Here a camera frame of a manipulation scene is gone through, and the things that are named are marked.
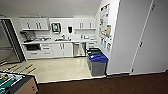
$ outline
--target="kitchen counter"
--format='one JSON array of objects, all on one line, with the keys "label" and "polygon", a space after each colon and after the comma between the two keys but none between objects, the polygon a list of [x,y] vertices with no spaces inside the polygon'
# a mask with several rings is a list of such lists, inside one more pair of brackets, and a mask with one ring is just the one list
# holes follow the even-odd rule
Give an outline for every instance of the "kitchen counter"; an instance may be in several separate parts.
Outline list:
[{"label": "kitchen counter", "polygon": [[97,42],[97,40],[91,40],[91,39],[74,39],[71,41],[55,41],[55,39],[49,39],[46,41],[32,41],[32,42],[21,42],[21,44],[55,44],[55,43],[72,43],[72,42]]}]

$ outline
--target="floor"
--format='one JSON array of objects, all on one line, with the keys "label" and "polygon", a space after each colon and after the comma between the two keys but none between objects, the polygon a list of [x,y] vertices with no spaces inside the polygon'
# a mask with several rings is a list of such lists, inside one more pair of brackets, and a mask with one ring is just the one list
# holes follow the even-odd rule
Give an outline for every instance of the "floor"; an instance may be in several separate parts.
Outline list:
[{"label": "floor", "polygon": [[29,66],[30,64],[33,64],[33,66],[22,73],[26,74],[31,69],[36,68],[36,70],[30,73],[30,75],[35,75],[37,83],[105,77],[105,76],[100,77],[91,76],[90,70],[88,69],[86,57],[28,60],[23,63],[6,64],[4,66],[1,66],[0,68],[1,70],[5,70],[6,68],[9,68],[13,65],[17,65],[17,67],[22,66],[21,68],[15,71],[16,73],[18,73],[21,70],[23,70],[26,66]]}]

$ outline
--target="blue recycling bin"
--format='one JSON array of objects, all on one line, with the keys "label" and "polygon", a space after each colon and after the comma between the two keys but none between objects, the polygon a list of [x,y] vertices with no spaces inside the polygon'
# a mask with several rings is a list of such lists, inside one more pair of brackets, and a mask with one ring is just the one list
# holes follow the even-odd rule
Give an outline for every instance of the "blue recycling bin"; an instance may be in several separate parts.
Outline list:
[{"label": "blue recycling bin", "polygon": [[91,75],[103,76],[107,66],[108,58],[105,55],[92,55],[89,58]]}]

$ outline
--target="white cabinet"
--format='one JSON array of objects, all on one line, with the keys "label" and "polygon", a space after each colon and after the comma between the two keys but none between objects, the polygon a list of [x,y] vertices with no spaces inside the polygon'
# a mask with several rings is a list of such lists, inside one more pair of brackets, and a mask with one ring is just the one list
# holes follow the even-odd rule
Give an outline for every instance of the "white cabinet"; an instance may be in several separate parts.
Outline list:
[{"label": "white cabinet", "polygon": [[52,44],[52,48],[53,48],[53,54],[55,58],[64,57],[61,43]]},{"label": "white cabinet", "polygon": [[86,42],[86,49],[89,50],[89,48],[95,48],[96,42]]},{"label": "white cabinet", "polygon": [[46,18],[19,18],[23,30],[49,30]]},{"label": "white cabinet", "polygon": [[95,29],[94,18],[75,18],[74,29]]},{"label": "white cabinet", "polygon": [[26,51],[27,59],[53,58],[52,45],[40,44],[41,50]]},{"label": "white cabinet", "polygon": [[52,44],[52,47],[53,47],[53,54],[55,58],[73,57],[72,43]]}]

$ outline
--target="baseboard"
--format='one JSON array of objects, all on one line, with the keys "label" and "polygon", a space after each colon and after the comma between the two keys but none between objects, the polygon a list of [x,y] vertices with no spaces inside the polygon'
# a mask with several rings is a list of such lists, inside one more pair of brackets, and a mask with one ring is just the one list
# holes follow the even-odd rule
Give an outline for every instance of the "baseboard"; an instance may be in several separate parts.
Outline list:
[{"label": "baseboard", "polygon": [[123,77],[123,76],[129,76],[129,73],[106,75],[107,78],[115,78],[115,77]]}]

